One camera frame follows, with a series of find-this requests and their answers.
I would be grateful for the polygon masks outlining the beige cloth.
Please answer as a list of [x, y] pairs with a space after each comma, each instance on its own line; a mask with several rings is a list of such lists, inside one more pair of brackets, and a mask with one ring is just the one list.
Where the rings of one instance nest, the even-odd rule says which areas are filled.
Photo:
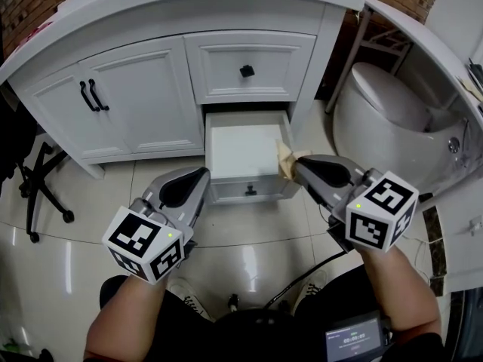
[[281, 140], [276, 140], [278, 174], [284, 179], [295, 181], [295, 163], [298, 158], [312, 154], [312, 150], [302, 150], [293, 152]]

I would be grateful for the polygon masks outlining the shallow white drawer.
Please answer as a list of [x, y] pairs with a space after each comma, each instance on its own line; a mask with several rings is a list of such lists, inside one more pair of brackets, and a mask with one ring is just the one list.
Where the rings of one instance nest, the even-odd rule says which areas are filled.
[[[294, 144], [285, 111], [218, 112], [205, 116], [205, 166], [211, 204], [279, 201], [299, 186], [278, 174], [276, 140]], [[257, 195], [247, 196], [252, 185]]]

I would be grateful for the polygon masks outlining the person's left forearm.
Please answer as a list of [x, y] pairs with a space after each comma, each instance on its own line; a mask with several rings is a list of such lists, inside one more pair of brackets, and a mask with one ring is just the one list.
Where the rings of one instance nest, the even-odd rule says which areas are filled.
[[103, 282], [100, 312], [91, 324], [84, 362], [146, 362], [162, 336], [162, 324], [175, 329], [194, 312], [166, 290], [133, 276]]

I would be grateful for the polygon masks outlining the person's right forearm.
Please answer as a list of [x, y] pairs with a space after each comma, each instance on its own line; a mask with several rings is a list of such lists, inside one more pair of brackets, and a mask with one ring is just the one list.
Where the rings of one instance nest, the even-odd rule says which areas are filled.
[[424, 333], [441, 334], [435, 294], [397, 247], [387, 252], [355, 248], [361, 255], [376, 299], [402, 339]]

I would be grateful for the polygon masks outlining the tall white drawer front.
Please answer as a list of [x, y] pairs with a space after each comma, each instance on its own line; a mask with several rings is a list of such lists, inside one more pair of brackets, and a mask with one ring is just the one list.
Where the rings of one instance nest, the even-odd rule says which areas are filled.
[[[219, 31], [184, 37], [197, 104], [293, 102], [316, 37], [292, 32]], [[251, 65], [255, 75], [242, 78]]]

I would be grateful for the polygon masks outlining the white toilet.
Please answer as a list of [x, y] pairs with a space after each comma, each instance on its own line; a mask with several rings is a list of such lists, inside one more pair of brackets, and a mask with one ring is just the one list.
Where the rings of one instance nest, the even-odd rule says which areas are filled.
[[369, 63], [352, 66], [334, 107], [337, 154], [391, 171], [422, 193], [439, 192], [466, 169], [464, 118], [426, 105], [394, 75]]

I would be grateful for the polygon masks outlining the white cabinet door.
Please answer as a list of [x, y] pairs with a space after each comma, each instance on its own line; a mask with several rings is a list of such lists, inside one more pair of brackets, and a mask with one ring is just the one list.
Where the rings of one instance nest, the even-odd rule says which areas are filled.
[[105, 158], [130, 152], [120, 134], [94, 99], [91, 103], [100, 108], [92, 112], [81, 96], [79, 82], [88, 79], [77, 63], [72, 64], [26, 89], [35, 107], [62, 139], [66, 140], [83, 159]]
[[129, 44], [79, 65], [94, 101], [133, 153], [202, 148], [200, 111], [180, 36]]

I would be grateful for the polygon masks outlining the person's left white shoe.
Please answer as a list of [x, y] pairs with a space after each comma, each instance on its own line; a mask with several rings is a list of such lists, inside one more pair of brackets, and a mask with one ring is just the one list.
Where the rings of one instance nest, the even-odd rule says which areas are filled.
[[196, 292], [191, 285], [183, 278], [173, 278], [168, 282], [168, 291], [173, 293], [185, 305], [199, 314], [205, 320], [213, 321], [207, 310], [199, 301]]

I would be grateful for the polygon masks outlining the person's white shoe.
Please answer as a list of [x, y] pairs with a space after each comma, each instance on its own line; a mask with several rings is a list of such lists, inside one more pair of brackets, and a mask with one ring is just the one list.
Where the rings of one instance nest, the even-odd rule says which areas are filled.
[[207, 310], [199, 301], [196, 292], [191, 285], [183, 278], [173, 278], [168, 282], [168, 291], [173, 293], [185, 305], [199, 314], [205, 320], [213, 321]]
[[312, 273], [304, 282], [298, 294], [297, 300], [292, 308], [292, 314], [295, 314], [298, 305], [303, 299], [309, 296], [314, 296], [321, 292], [328, 281], [327, 273], [323, 270], [318, 270]]

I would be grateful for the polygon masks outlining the person's right white shoe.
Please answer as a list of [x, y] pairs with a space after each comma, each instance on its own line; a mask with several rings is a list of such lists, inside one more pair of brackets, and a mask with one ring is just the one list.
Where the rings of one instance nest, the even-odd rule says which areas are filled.
[[327, 273], [323, 270], [318, 270], [312, 273], [304, 282], [298, 294], [297, 300], [292, 308], [292, 314], [295, 314], [298, 305], [303, 299], [309, 296], [314, 296], [321, 292], [328, 281]]

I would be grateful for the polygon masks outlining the person's right leg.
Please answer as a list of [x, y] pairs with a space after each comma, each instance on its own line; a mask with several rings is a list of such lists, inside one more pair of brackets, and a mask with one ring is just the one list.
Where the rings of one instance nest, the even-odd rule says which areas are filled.
[[[386, 316], [361, 265], [301, 301], [294, 318], [300, 330], [306, 330], [307, 334], [300, 337], [297, 350], [316, 362], [327, 362], [325, 330], [334, 322], [372, 311]], [[379, 362], [448, 362], [440, 335], [424, 333], [412, 339], [401, 339], [392, 328], [391, 320], [390, 323], [392, 344], [382, 357], [377, 358]]]

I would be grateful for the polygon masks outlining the white vanity cabinet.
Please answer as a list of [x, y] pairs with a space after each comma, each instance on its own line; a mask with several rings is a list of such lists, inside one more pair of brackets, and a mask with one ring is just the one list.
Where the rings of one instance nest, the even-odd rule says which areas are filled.
[[92, 177], [203, 155], [205, 105], [285, 103], [304, 125], [348, 10], [365, 0], [67, 0], [0, 66]]

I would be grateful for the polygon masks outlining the black office chair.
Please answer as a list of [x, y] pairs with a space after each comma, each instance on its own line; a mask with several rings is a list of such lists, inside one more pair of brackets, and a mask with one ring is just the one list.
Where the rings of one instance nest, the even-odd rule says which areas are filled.
[[0, 194], [3, 182], [12, 178], [15, 170], [19, 170], [23, 179], [19, 186], [20, 196], [27, 200], [26, 233], [34, 244], [40, 240], [39, 233], [32, 230], [39, 192], [62, 213], [64, 222], [75, 221], [74, 213], [57, 200], [45, 182], [45, 177], [67, 157], [67, 153], [61, 150], [54, 154], [53, 147], [43, 142], [34, 168], [30, 169], [25, 165], [25, 159], [31, 153], [39, 131], [39, 123], [11, 86], [7, 83], [0, 84]]

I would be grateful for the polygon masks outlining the black screen device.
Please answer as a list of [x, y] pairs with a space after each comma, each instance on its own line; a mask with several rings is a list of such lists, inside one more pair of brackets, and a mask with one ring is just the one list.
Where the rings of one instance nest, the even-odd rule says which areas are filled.
[[378, 311], [334, 322], [325, 330], [327, 362], [372, 362], [391, 344], [390, 319]]

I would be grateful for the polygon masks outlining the red and white object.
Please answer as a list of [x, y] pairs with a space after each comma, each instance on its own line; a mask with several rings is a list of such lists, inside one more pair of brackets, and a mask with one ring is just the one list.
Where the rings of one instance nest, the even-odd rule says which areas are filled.
[[53, 22], [52, 21], [46, 21], [42, 25], [38, 26], [35, 28], [33, 31], [31, 31], [28, 36], [26, 36], [20, 43], [19, 45], [24, 45], [25, 43], [29, 42], [32, 38], [34, 38], [36, 35], [38, 35], [40, 32], [42, 32], [44, 29], [48, 28]]

